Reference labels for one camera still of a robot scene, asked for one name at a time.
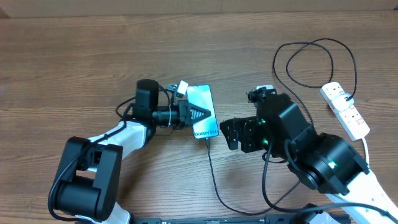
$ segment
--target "wooden table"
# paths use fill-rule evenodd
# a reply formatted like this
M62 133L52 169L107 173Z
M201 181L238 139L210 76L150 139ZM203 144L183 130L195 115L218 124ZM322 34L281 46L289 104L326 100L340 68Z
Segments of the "wooden table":
M355 104L371 132L371 168L398 203L398 13L299 12L182 16L113 16L0 20L0 223L54 223L47 196L66 140L113 128L117 104L142 78L211 85L218 122L255 114L245 92L272 84L278 46L322 37L338 39L358 65ZM334 81L353 91L353 63L340 45L323 42L335 62ZM297 47L277 58L282 80L303 99L317 131L349 139L319 90L296 85L284 67ZM327 54L310 47L289 69L301 82L322 85ZM160 97L160 104L166 99ZM363 155L361 142L352 142ZM223 200L233 208L267 208L261 195L262 152L230 151L212 139L213 165ZM271 164L267 189L275 201L297 178ZM204 141L192 131L155 137L122 165L118 202L136 217L238 217L217 200ZM329 203L299 185L281 207Z

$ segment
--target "power outlet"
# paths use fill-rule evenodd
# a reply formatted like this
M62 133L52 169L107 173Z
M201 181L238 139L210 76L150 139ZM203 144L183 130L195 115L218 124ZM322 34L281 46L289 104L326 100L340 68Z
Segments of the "power outlet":
M320 92L325 101L328 103L330 109L335 113L341 125L346 130L351 140L359 140L370 132L369 126L355 108L353 99L352 102L348 102L348 104L344 102L343 105L340 103L335 105L337 102L341 102L336 100L341 95L348 95L344 92L339 83L327 83L321 88Z

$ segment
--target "white cable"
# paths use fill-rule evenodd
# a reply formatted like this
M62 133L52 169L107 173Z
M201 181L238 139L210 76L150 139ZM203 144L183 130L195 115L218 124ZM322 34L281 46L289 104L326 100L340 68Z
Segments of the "white cable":
M368 150L368 144L366 144L365 138L362 138L362 142L363 142L363 147L364 147L364 149L365 149L365 159L366 159L366 162L368 163L368 167L369 167L369 166L370 166L370 163L369 163L369 150Z
M172 125L172 107L169 105L169 127Z

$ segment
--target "black cable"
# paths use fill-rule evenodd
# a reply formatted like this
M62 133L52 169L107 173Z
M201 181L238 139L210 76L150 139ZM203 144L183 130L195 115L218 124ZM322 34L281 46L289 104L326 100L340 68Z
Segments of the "black cable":
M262 156L261 156L261 158L262 158L262 160L265 162L266 161L266 155L267 155L267 152L265 152ZM281 161L269 161L269 162L271 162L271 163L285 163L285 162L287 162L286 160L284 160L284 159L282 159Z
M123 104L125 104L125 103L127 103L128 101L131 101L131 100L133 100L133 98L131 98L130 100L127 100L127 101L123 102L121 105L123 105ZM67 172L67 170L70 169L71 166L72 166L77 160L79 160L79 158L80 158L82 155L84 155L84 153L86 153L91 147L93 147L94 145L98 144L99 142L104 141L104 140L106 140L107 138L110 138L110 137L114 136L114 135L117 134L117 133L120 133L124 128L126 128L127 122L126 122L126 120L125 120L125 117L127 116L128 112L129 112L129 110L132 108L132 106L133 106L133 104L131 103L131 104L126 108L126 110L124 111L124 113L123 113L123 122L124 122L124 124L123 124L123 126L122 126L121 128L115 130L115 131L112 132L112 133L105 134L103 137L101 137L101 138L99 138L99 139L97 139L97 140L95 140L95 141L89 143L89 145L87 145L86 147L84 147L84 148L81 150L81 152L79 153L79 155L75 156L75 157L71 160L71 162L66 166L66 168L64 168L64 170L63 170L63 171L61 172L61 174L58 176L58 178L56 179L56 181L54 182L54 184L53 184L53 186L52 186L52 188L51 188L51 191L50 191L50 193L49 193L49 198L48 198L48 200L47 200L47 206L48 206L48 208L49 208L49 212L50 212L51 216L53 216L55 219L61 220L61 221L65 221L65 222L88 222L88 220L85 220L85 219L82 219L82 218L65 218L65 217L61 217L61 216L57 215L57 214L54 212L54 209L53 209L53 206L52 206L53 203L55 203L55 197L54 197L55 189L58 188L58 185L59 185L59 183L60 183L60 181L61 181L61 178L65 175L65 173Z
M318 41L321 41L321 40L330 40L330 41L334 41L334 42L336 42L336 43L342 45L342 46L349 52L349 54L351 55L351 58L353 59L354 73L355 73L355 84L354 84L354 91L353 91L353 94L352 94L350 97L348 97L348 98L346 99L346 101L349 101L350 99L352 99L352 97L354 97L354 94L355 94L355 92L356 92L356 86L357 86L357 81L358 81L358 71L357 71L357 69L356 69L356 62L355 62L355 58L354 58L354 55L353 55L352 51L351 51L345 44L341 43L340 41L335 40L335 39L331 39L331 38L321 38L321 39L318 39L318 40L314 40L314 41L312 41L312 42L292 42L292 43L282 44L282 45L276 50L276 53L275 53L275 55L274 55L274 59L273 59L273 61L272 61L272 71L274 72L276 79L278 79L278 81L280 82L280 84L282 84L289 92L291 92L291 94L294 95L294 97L296 97L296 99L298 99L298 101L299 101L299 102L301 103L301 105L303 106L305 112L308 114L308 117L309 117L309 119L310 119L312 125L313 125L313 119L312 119L312 117L311 117L311 114L310 114L309 110L308 110L307 107L304 105L303 101L302 101L302 100L299 98L299 96L297 96L289 87L287 87L287 86L285 85L285 83L283 83L282 80L280 80L280 78L278 77L278 74L277 74L276 69L275 69L275 60L276 60L276 56L277 56L279 50L280 50L282 47L285 47L285 46L288 46L288 45L303 44L304 46L301 47L300 49L298 49L298 50L289 58L289 60L288 60L288 62L287 62L287 64L286 64L286 73L287 73L287 75L289 76L289 78L290 78L293 82L295 82L295 83L297 83L297 84L299 84L299 85L301 85L301 86L308 87L308 88L321 88L322 86L310 86L310 85L306 85L306 84L303 84L303 83L298 82L297 80L295 80L295 79L290 75L289 69L288 69L290 61L291 61L298 53L300 53L300 52L301 52L304 48L306 48L307 46L309 46L309 45L314 45L314 46L320 47L320 48L322 48L323 50L325 50L325 51L328 53L329 57L330 57L330 62L331 62L331 73L330 73L330 78L329 78L329 80L327 81L327 83L330 83L330 82L331 82L331 79L333 78L333 72L334 72L333 57L331 56L330 51L329 51L326 47L324 47L324 46L322 46L322 45L320 45L320 44L316 44L316 43L315 43L315 42L318 42Z
M252 216L252 215L262 215L262 214L264 214L264 213L266 213L266 212L268 212L268 211L271 210L271 208L267 208L267 209L265 209L265 210L263 210L263 211L261 211L261 212L254 212L254 213L251 213L251 212L242 212L242 211L233 209L233 208L229 207L227 204L225 204L225 203L222 201L222 199L221 199L221 197L220 197L220 195L219 195L219 193L218 193L218 189L217 189L216 179L215 179L214 171L213 171L213 164L211 163L211 156L210 156L210 139L209 139L209 138L206 138L206 147L207 147L207 153L208 153L208 157L209 157L210 170L211 170L211 176L212 176L212 178L213 178L214 189L215 189L215 192L216 192L216 195L217 195L218 200L221 202L222 205L224 205L224 207L228 208L228 209L231 210L231 211L234 211L234 212L237 212L237 213L240 213L240 214L243 214L243 215L249 215L249 216ZM293 190L299 185L299 183L300 183L300 181L298 181L292 188L290 188L285 194L283 194L283 196L281 196L281 198L279 198L279 199L276 201L275 204L278 204L281 200L283 200L289 193L291 193L291 191L293 191Z
M301 170L299 169L299 167L297 167L296 163L293 161L292 157L290 156L290 153L289 153L289 143L290 143L290 140L289 140L289 139L285 139L285 141L284 141L284 152L285 152L287 161L289 162L289 164L290 164L295 170L297 170L298 172L301 172Z
M170 90L166 90L166 89L163 88L161 85L159 85L159 91L162 91L162 92L164 92L164 93L166 94L166 96L167 96L167 101L169 102L167 106L169 106L169 105L170 105L170 97L169 97L169 94L167 93L167 91L170 91ZM122 107L122 106L125 105L126 103L128 103L128 102L134 100L135 98L136 98L136 97L132 97L132 98L130 98L130 99L124 101L123 103L119 104L119 105L116 107L116 109L115 109L114 111L115 111L115 113L116 113L121 119L123 119L123 116L119 113L120 107Z
M116 109L115 109L114 111L116 112L116 114L117 114L121 119L123 119L123 115L121 115L121 114L119 113L119 108L120 108L121 106L125 105L126 103L132 101L132 100L135 99L135 98L136 98L136 97L132 97L132 98L130 98L130 99L124 101L123 103L119 104L119 105L116 107Z
M176 128L172 128L171 132L168 134L155 134L155 136L169 137L173 134L174 130L176 130Z
M307 212L316 212L319 210L327 210L331 208L337 208L337 207L363 207L363 208L370 208L372 210L375 210L379 212L382 216L387 216L390 218L394 223L398 223L398 220L393 217L388 211L384 211L381 208L377 208L372 205L366 205L363 203L353 203L353 202L348 202L348 203L336 203L336 204L331 204L331 205L322 205L318 207L313 207L313 208L298 208L298 209L291 209L291 208L280 208L276 206L276 204L273 204L270 202L267 196L266 192L266 178L267 178L267 168L268 168L268 162L269 162L269 157L271 155L271 150L272 148L269 148L267 151L267 158L266 158L266 163L264 165L264 172L262 173L262 196L264 197L264 200L267 202L267 204L280 212L285 212L285 213L307 213Z

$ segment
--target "blue phone screen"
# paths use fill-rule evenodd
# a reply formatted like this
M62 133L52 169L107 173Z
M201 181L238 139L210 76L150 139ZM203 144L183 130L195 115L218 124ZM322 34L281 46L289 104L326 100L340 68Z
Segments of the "blue phone screen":
M218 124L214 110L213 98L209 85L188 86L188 102L195 106L208 109L211 116L193 124L193 135L196 139L218 136Z

